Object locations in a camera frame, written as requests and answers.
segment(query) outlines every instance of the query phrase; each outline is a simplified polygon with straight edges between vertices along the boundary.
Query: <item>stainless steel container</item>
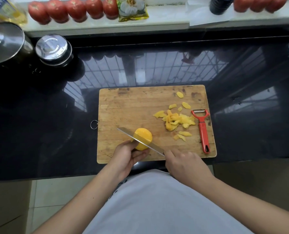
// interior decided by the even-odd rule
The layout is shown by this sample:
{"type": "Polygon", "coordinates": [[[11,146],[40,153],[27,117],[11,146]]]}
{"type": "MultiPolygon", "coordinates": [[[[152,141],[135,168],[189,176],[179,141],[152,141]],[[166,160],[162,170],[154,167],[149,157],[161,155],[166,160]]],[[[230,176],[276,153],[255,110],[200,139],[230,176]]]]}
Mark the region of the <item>stainless steel container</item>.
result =
{"type": "Polygon", "coordinates": [[[34,47],[22,28],[10,22],[0,22],[0,64],[22,63],[34,54],[34,47]]]}
{"type": "Polygon", "coordinates": [[[45,35],[36,43],[36,54],[48,66],[65,67],[73,59],[72,46],[62,36],[45,35]]]}

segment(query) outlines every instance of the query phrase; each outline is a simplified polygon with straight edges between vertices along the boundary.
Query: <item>person's right arm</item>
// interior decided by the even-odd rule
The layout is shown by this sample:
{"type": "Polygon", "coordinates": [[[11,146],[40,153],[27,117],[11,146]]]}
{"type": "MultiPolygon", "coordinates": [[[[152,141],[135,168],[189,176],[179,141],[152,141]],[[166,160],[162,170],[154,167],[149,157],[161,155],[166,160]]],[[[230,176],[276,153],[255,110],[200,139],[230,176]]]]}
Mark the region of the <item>person's right arm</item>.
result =
{"type": "Polygon", "coordinates": [[[252,232],[289,234],[289,212],[245,194],[215,178],[196,153],[165,152],[166,168],[184,185],[201,193],[252,232]]]}

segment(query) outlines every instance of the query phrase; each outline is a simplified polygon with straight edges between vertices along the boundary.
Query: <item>knife blade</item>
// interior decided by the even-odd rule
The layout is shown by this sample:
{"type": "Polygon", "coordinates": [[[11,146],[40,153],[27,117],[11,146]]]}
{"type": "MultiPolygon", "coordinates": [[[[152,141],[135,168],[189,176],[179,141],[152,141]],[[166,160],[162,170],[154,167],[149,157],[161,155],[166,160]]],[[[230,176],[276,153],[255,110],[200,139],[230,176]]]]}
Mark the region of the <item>knife blade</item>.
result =
{"type": "Polygon", "coordinates": [[[154,151],[158,152],[159,154],[164,155],[164,150],[157,146],[156,144],[146,140],[145,138],[141,137],[140,135],[134,134],[133,132],[131,132],[130,130],[128,130],[125,127],[118,127],[118,130],[120,130],[121,132],[127,134],[129,137],[135,139],[136,141],[138,141],[139,143],[142,143],[143,145],[149,147],[150,149],[153,149],[154,151]]]}

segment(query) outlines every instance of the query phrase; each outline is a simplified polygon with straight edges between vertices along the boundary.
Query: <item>shirt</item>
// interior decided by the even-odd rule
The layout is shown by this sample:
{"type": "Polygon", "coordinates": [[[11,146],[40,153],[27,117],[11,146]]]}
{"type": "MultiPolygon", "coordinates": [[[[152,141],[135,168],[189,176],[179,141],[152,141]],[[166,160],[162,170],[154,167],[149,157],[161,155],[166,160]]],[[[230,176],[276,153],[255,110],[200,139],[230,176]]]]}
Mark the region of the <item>shirt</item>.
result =
{"type": "Polygon", "coordinates": [[[252,233],[169,173],[150,170],[119,184],[83,234],[252,233]]]}

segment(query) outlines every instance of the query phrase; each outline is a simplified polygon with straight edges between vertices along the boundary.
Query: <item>black container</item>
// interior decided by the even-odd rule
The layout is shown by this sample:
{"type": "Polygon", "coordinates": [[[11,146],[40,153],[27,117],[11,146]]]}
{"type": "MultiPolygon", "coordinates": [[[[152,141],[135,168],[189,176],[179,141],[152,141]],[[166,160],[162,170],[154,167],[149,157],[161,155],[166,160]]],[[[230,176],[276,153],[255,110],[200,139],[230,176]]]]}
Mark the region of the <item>black container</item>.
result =
{"type": "Polygon", "coordinates": [[[222,15],[233,3],[234,0],[211,0],[210,11],[215,15],[222,15]]]}

